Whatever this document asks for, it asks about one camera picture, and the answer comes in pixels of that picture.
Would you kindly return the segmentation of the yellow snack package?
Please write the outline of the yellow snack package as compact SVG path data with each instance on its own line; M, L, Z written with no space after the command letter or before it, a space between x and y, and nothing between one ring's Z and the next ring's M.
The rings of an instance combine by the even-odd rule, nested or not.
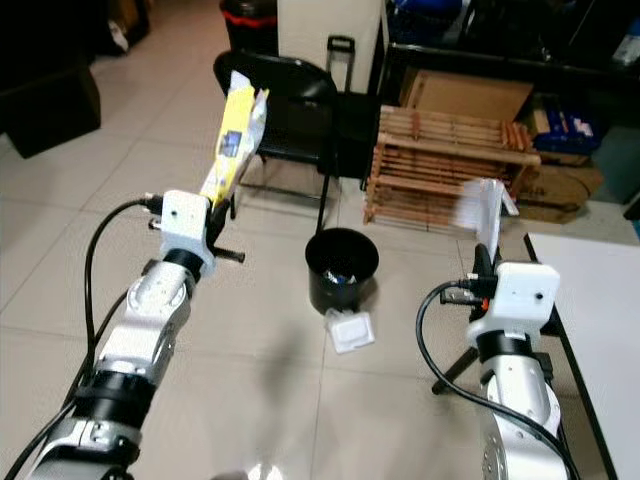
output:
M242 182L247 165L265 136L269 91L257 88L239 70L232 70L212 165L200 193L214 207L229 201Z

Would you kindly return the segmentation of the small white box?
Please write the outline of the small white box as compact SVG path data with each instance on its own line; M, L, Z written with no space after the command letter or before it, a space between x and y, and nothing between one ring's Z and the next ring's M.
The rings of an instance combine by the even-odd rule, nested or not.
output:
M329 308L324 317L326 330L338 355L370 346L376 340L369 312Z

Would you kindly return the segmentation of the black round rubbish bin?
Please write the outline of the black round rubbish bin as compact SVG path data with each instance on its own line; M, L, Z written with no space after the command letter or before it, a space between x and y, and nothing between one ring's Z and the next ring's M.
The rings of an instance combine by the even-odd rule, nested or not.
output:
M369 297L372 276L378 269L378 247L360 230L326 228L305 246L308 300L319 314L358 310Z

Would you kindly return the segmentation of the black bin with red rim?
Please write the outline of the black bin with red rim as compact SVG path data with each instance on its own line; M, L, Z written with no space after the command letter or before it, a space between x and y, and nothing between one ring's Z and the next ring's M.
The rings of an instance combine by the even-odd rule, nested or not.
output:
M230 47L279 54L278 0L220 0Z

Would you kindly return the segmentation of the small brown cardboard box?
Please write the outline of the small brown cardboard box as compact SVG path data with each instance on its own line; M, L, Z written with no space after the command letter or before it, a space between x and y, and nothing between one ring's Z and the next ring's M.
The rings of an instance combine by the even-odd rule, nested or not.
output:
M566 224L579 216L603 183L594 165L540 166L518 193L516 204L521 218Z

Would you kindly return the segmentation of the wooden slatted rack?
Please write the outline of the wooden slatted rack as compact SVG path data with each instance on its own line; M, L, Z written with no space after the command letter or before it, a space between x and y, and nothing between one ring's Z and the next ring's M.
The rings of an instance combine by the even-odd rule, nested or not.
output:
M444 227L467 180L498 179L517 195L540 165L525 125L383 105L364 223Z

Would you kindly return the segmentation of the blue packaged goods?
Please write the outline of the blue packaged goods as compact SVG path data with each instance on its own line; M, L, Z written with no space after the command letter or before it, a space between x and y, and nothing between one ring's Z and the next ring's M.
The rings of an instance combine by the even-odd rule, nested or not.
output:
M590 116L559 108L532 110L535 134L532 147L553 154L588 155L598 150L602 136Z

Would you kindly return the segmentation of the teal plastic container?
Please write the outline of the teal plastic container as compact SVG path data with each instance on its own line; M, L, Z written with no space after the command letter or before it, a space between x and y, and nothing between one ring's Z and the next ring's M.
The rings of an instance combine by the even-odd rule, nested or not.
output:
M631 204L640 195L640 125L613 125L591 161L603 175L591 200Z

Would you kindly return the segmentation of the open brown cardboard box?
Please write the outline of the open brown cardboard box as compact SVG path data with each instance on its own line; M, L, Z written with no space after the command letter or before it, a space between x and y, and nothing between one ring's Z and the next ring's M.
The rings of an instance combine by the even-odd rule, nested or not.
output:
M444 113L513 122L534 84L442 70L410 69L399 105L428 113Z

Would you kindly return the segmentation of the black luggage trolley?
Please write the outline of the black luggage trolley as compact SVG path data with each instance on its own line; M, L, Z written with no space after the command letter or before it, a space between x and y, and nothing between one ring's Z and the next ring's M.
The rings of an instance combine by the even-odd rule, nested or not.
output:
M337 127L338 166L335 173L339 177L360 180L360 188L366 189L372 166L372 151L378 134L380 105L375 96L352 90L355 79L355 40L349 36L330 35L326 38L326 65L330 76L340 63L346 67L342 74L340 90L335 97L335 127Z

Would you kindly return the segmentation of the black folding chair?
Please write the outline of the black folding chair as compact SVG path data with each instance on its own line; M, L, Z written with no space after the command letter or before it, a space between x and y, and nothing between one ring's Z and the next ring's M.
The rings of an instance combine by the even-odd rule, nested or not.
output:
M280 58L242 49L221 52L212 64L221 90L230 90L234 72L253 87L269 92L265 136L257 148L262 159L293 161L316 166L323 177L316 232L325 228L330 179L337 175L337 97L332 74L297 58Z

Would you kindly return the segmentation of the black desk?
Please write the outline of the black desk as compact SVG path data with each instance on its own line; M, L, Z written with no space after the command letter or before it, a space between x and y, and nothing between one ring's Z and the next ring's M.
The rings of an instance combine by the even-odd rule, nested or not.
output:
M607 92L640 99L640 76L621 70L575 67L557 61L504 58L457 47L436 47L392 42L385 46L376 82L370 93L384 104L401 104L401 90L408 69L442 70L463 76L479 76L535 84L554 91Z

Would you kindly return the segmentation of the black low cabinet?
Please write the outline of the black low cabinet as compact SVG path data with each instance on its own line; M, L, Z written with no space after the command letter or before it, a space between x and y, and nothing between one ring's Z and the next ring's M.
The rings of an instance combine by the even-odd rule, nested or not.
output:
M102 125L100 90L82 59L3 88L0 110L3 133L22 157L35 157Z

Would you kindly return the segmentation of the white table with black frame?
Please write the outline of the white table with black frame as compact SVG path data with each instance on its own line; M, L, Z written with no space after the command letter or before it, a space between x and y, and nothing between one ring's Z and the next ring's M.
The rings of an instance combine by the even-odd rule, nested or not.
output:
M525 243L529 262L552 266L561 274L549 323L540 334L550 324L559 326L559 338L585 401L605 471L612 480L640 480L640 246L540 233L529 234ZM436 285L429 298L445 305L471 307L470 323L479 320L488 308L472 305L474 298L465 289L465 278ZM479 362L483 369L481 388L474 394L484 396L494 366L477 358L474 344L467 343L465 356L457 362L462 365L460 374L468 361ZM540 361L544 383L556 398L539 344L540 338L532 343L532 352ZM556 403L559 419L553 433L573 461L558 433L562 408L557 398ZM530 436L518 436L515 445L506 448L511 465L506 476L495 476L486 453L498 434L511 435L515 430L512 426L498 428L490 412L477 407L483 445L481 480L568 480L548 472L550 456Z

